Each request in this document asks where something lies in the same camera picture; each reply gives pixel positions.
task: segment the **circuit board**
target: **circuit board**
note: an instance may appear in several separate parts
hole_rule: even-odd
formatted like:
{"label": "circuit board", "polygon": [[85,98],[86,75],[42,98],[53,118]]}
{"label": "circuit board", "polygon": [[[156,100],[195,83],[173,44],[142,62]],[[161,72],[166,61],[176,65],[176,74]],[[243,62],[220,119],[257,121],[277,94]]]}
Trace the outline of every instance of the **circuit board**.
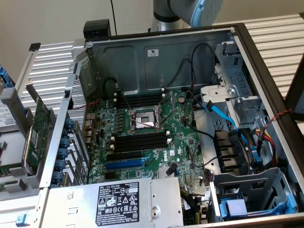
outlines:
{"label": "circuit board", "polygon": [[29,146],[26,161],[37,169],[40,161],[44,159],[48,143],[48,124],[50,111],[39,97],[37,100],[35,117],[29,136]]}
{"label": "circuit board", "polygon": [[[89,173],[89,183],[100,183],[107,181],[119,181],[135,178],[152,177],[153,179],[162,178],[165,171],[175,162],[178,165],[178,178],[180,186],[187,188],[190,193],[203,194],[204,187],[199,185],[199,179],[203,176],[203,170],[191,166],[191,160],[187,156],[186,148],[189,147],[190,153],[194,153],[195,163],[202,164],[202,156],[196,147],[199,143],[199,137],[192,129],[185,127],[181,118],[184,116],[184,105],[179,104],[178,97],[186,97],[185,92],[180,90],[173,91],[172,95],[175,100],[175,111],[164,122],[164,129],[170,132],[173,139],[168,148],[151,149],[142,151],[142,157],[147,158],[148,162],[145,167],[116,169],[115,179],[105,179],[104,174],[107,172],[105,164],[106,156],[113,153],[109,148],[109,141],[112,133],[118,135],[127,135],[130,128],[130,117],[128,109],[116,110],[109,101],[100,102],[94,107],[93,112],[100,116],[101,122],[97,125],[96,130],[103,129],[104,135],[100,145],[97,145],[92,138],[91,141],[91,161],[92,168]],[[190,106],[188,104],[186,114],[189,120],[192,119]],[[161,105],[162,117],[166,117],[172,111],[172,98]],[[141,130],[142,132],[154,131],[154,129]]]}

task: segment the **warning label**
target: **warning label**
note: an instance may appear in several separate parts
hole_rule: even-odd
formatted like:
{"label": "warning label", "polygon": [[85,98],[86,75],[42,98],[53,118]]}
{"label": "warning label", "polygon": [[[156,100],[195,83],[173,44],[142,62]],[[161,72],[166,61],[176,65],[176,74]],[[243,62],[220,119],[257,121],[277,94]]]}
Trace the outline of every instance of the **warning label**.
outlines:
{"label": "warning label", "polygon": [[0,127],[16,125],[9,108],[0,101]]}
{"label": "warning label", "polygon": [[139,182],[99,187],[96,224],[139,222]]}

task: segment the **wall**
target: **wall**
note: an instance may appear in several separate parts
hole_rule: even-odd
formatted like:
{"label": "wall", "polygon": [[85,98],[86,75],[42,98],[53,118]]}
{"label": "wall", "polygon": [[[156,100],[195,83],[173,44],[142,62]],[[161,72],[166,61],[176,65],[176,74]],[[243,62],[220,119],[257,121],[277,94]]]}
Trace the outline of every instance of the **wall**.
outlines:
{"label": "wall", "polygon": [[[146,32],[152,0],[113,0],[118,34]],[[73,41],[83,37],[87,20],[110,19],[110,0],[0,0],[0,64],[16,81],[31,43]],[[304,12],[304,0],[224,0],[216,22]]]}

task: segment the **motherboard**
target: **motherboard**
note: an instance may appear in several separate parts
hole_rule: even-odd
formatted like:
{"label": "motherboard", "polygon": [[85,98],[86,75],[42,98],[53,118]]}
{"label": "motherboard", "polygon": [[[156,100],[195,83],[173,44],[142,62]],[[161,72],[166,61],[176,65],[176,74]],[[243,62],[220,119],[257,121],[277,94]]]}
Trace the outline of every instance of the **motherboard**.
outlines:
{"label": "motherboard", "polygon": [[[166,171],[172,164],[176,164],[176,175],[179,178],[180,186],[190,193],[204,193],[204,186],[200,181],[204,175],[203,169],[193,166],[190,159],[190,156],[194,156],[195,163],[202,164],[201,152],[198,149],[199,137],[195,131],[186,126],[183,120],[186,92],[176,90],[171,95],[167,95],[165,98],[163,96],[161,99],[163,99],[163,102],[159,108],[160,116],[162,120],[166,119],[158,130],[149,127],[149,125],[154,125],[154,120],[152,119],[155,119],[150,118],[149,120],[149,116],[153,115],[151,106],[131,107],[130,111],[128,105],[119,109],[115,102],[106,100],[98,102],[88,109],[87,113],[89,114],[87,115],[86,125],[93,132],[87,134],[92,135],[89,146],[92,161],[92,168],[89,173],[90,184],[146,177],[152,177],[152,179],[167,178]],[[187,104],[186,116],[189,121],[193,119],[190,109],[191,104]],[[131,120],[130,112],[134,114],[134,121]],[[157,134],[166,135],[169,139],[168,144],[165,148],[158,148],[161,144],[156,144],[156,148],[132,152],[133,154],[141,153],[144,161],[141,166],[119,167],[117,169],[115,167],[112,169],[109,166],[109,164],[115,165],[115,161],[109,162],[109,157],[118,154],[111,150],[111,139],[113,139],[114,135],[117,138],[129,137],[129,135],[133,137],[142,137],[143,135],[147,135],[150,138],[160,137]],[[136,146],[138,146],[141,143],[141,139],[136,140]],[[124,145],[127,147],[132,143],[132,139],[130,139],[124,142]]]}

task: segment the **blue pcie slot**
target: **blue pcie slot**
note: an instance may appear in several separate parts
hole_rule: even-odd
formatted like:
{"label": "blue pcie slot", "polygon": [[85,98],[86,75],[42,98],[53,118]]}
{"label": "blue pcie slot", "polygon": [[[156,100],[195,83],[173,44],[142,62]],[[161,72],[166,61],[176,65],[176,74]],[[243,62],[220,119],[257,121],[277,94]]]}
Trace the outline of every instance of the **blue pcie slot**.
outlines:
{"label": "blue pcie slot", "polygon": [[135,160],[128,160],[128,161],[120,161],[114,163],[107,163],[105,168],[107,170],[116,170],[116,169],[123,169],[123,168],[130,168],[130,167],[144,167],[144,160],[142,159],[135,159]]}

